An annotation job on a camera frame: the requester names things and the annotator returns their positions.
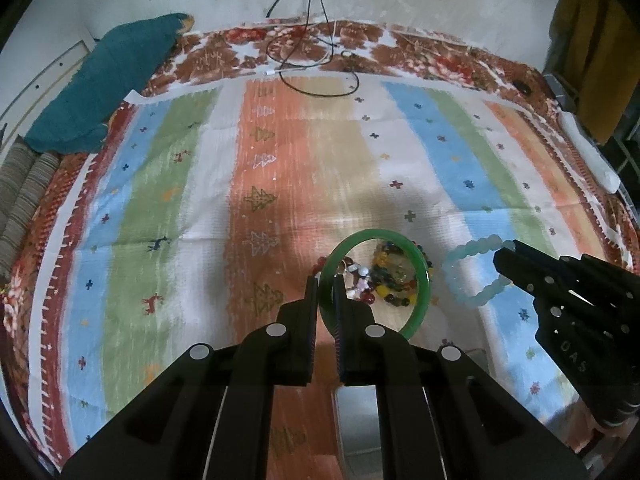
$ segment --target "blue stripe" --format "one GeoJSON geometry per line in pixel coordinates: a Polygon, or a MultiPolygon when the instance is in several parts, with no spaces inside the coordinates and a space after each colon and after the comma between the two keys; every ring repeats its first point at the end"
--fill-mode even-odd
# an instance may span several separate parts
{"type": "Polygon", "coordinates": [[[76,441],[76,449],[114,415],[107,412],[102,382],[117,378],[102,376],[101,350],[111,245],[120,232],[133,177],[145,163],[151,142],[170,105],[171,101],[164,101],[137,110],[109,173],[100,180],[99,193],[88,213],[84,239],[74,251],[74,272],[66,298],[63,327],[68,336],[64,338],[66,349],[61,361],[69,398],[70,436],[76,441]],[[86,326],[81,324],[83,320],[88,322],[86,326]],[[86,366],[81,370],[78,359],[83,356],[86,366]]]}
{"type": "MultiPolygon", "coordinates": [[[[497,234],[503,240],[513,240],[515,232],[500,190],[492,184],[473,151],[447,121],[436,102],[427,92],[416,91],[408,85],[386,82],[384,86],[420,139],[436,176],[462,213],[473,239],[497,234]],[[454,162],[452,156],[458,157],[458,161],[454,162]],[[481,209],[482,206],[488,206],[493,211],[487,213],[481,209]]],[[[474,256],[482,286],[498,276],[493,257],[491,252],[474,256]]],[[[489,302],[489,306],[495,313],[503,339],[506,370],[513,378],[515,387],[514,397],[534,416],[550,416],[564,408],[556,381],[559,369],[534,339],[538,318],[530,295],[515,286],[508,286],[489,302]],[[519,311],[522,308],[526,309],[529,316],[527,321],[520,319],[519,311]],[[526,360],[529,347],[536,350],[534,365],[526,360]],[[530,387],[535,381],[544,389],[539,395],[533,396],[530,387]]]]}

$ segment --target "multicolored beaded bracelet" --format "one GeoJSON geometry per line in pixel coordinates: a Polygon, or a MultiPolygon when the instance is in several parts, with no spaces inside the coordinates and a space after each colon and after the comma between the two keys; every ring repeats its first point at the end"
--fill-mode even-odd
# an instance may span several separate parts
{"type": "MultiPolygon", "coordinates": [[[[431,275],[433,264],[427,258],[422,246],[417,244],[416,246],[424,256],[428,273],[431,275]]],[[[318,262],[312,269],[313,275],[319,278],[325,263],[324,256],[318,258],[318,262]]],[[[409,259],[404,256],[402,249],[391,242],[378,245],[371,269],[345,256],[338,266],[337,272],[343,275],[348,272],[353,276],[353,285],[347,286],[347,298],[350,300],[373,304],[376,301],[373,294],[375,291],[393,306],[415,305],[417,299],[415,270],[409,259]]]]}

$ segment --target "yellow curtain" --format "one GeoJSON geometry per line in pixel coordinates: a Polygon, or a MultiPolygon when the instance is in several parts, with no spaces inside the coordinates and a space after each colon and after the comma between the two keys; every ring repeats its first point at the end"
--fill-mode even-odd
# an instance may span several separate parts
{"type": "Polygon", "coordinates": [[[552,29],[571,35],[556,72],[577,90],[578,118],[603,144],[640,80],[640,33],[617,0],[560,0],[552,29]]]}

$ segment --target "teal pillow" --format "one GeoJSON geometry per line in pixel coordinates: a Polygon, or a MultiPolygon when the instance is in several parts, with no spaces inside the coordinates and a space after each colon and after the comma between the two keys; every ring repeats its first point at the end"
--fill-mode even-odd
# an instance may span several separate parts
{"type": "Polygon", "coordinates": [[[36,152],[98,152],[104,124],[130,90],[140,92],[166,59],[187,14],[168,14],[111,29],[24,137],[36,152]]]}

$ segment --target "rolled striped fabric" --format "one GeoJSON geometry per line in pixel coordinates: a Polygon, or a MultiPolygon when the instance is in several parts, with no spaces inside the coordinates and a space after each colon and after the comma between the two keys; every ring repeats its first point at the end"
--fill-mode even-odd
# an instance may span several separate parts
{"type": "Polygon", "coordinates": [[[0,234],[38,154],[17,137],[0,167],[0,234]]]}
{"type": "Polygon", "coordinates": [[[11,277],[12,267],[27,234],[31,218],[59,164],[60,160],[55,153],[40,155],[18,192],[0,238],[0,276],[6,279],[11,277]]]}

